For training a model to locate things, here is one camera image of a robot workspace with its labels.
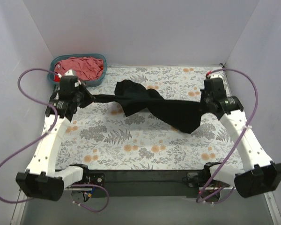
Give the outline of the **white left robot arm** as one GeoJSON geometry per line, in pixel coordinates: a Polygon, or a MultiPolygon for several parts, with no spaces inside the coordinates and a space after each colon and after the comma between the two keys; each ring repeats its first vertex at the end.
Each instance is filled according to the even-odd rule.
{"type": "Polygon", "coordinates": [[[84,108],[95,100],[77,76],[66,75],[60,79],[58,99],[49,101],[45,111],[44,130],[34,156],[25,172],[19,172],[16,183],[26,196],[57,201],[63,190],[76,183],[86,187],[90,175],[85,173],[87,166],[70,165],[56,171],[56,159],[63,136],[71,124],[78,108],[84,108]]]}

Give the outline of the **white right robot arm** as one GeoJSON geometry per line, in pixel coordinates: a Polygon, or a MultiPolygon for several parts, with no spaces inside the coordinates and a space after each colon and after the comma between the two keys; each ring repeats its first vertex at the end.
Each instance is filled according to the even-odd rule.
{"type": "Polygon", "coordinates": [[[225,162],[207,163],[203,182],[207,186],[223,182],[236,188],[243,198],[275,191],[281,181],[281,163],[276,164],[260,145],[239,99],[226,95],[220,75],[209,75],[201,92],[201,102],[226,128],[243,164],[239,170],[225,162]]]}

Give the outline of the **black t-shirt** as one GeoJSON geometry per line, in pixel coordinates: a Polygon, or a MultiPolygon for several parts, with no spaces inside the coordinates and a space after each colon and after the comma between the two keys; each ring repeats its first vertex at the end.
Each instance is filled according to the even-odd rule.
{"type": "Polygon", "coordinates": [[[114,95],[99,94],[94,97],[96,103],[119,103],[127,117],[148,109],[158,119],[187,134],[200,126],[204,114],[199,102],[166,100],[155,89],[146,89],[131,80],[118,82],[114,95]]]}

